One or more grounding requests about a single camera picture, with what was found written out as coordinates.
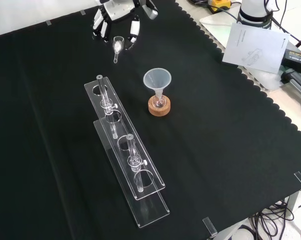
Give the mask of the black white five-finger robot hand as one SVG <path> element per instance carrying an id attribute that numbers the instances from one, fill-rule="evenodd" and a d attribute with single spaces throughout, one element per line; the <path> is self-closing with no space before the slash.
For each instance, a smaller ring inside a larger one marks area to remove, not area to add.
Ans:
<path id="1" fill-rule="evenodd" d="M 124 41 L 124 49 L 131 49 L 140 32 L 140 18 L 135 9 L 142 8 L 149 19 L 154 20 L 159 12 L 151 0 L 97 0 L 98 10 L 93 19 L 92 34 L 109 41 L 112 24 L 130 19 L 130 33 Z"/>

